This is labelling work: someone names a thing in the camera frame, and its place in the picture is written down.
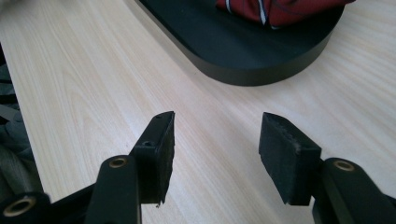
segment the light wood grain surface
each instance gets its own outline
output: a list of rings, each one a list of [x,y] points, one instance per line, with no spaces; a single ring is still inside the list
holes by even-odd
[[[144,223],[312,223],[284,205],[258,154],[262,112],[284,116],[396,196],[396,2],[346,7],[295,77],[236,87],[203,75],[134,0],[21,0],[0,41],[44,190],[57,201],[127,154],[151,117],[176,112],[166,203]]]

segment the black plastic part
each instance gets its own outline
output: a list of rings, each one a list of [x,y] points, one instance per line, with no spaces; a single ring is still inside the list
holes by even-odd
[[[337,162],[351,166],[336,165]],[[327,159],[320,175],[339,223],[396,223],[392,202],[359,165]]]
[[[141,223],[134,157],[102,163],[84,223]]]
[[[165,202],[175,155],[175,113],[155,116],[131,151],[139,176],[140,202]]]
[[[338,224],[337,215],[330,202],[329,194],[326,192],[318,172],[319,170],[315,173],[317,181],[312,194],[315,197],[312,208],[312,216],[315,224]]]
[[[264,113],[259,152],[283,202],[309,205],[321,148],[287,119]]]
[[[0,223],[41,224],[49,222],[50,198],[41,192],[15,195],[0,203]]]
[[[396,209],[396,199],[386,195],[388,200],[393,204],[393,207]]]
[[[87,188],[81,189],[53,203],[50,212],[51,223],[83,223],[94,186],[94,184],[89,185]]]
[[[239,86],[270,84],[304,70],[323,51],[344,10],[273,30],[216,9],[214,0],[140,3],[198,69]]]

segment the dark fabric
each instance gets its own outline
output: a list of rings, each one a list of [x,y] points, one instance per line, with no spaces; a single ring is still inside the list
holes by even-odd
[[[0,65],[3,65],[5,63],[6,63],[6,57],[4,57],[3,47],[1,46],[0,43]]]
[[[16,104],[18,102],[16,94],[10,95],[0,95],[0,104],[8,105],[8,104]]]
[[[216,7],[250,21],[283,27],[355,0],[217,0]]]
[[[0,66],[0,79],[10,80],[6,64]],[[0,95],[14,93],[12,84],[0,83]],[[7,106],[18,112],[0,125],[0,202],[19,193],[43,191],[19,106]]]

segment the red cloth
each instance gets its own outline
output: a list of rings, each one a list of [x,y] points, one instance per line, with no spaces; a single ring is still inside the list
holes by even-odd
[[[250,21],[282,27],[355,0],[217,0],[216,7]]]

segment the black tray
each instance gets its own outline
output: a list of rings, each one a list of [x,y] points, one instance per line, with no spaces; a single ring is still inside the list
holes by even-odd
[[[304,70],[323,51],[344,10],[273,30],[216,9],[215,0],[140,3],[198,69],[239,86],[270,84]]]

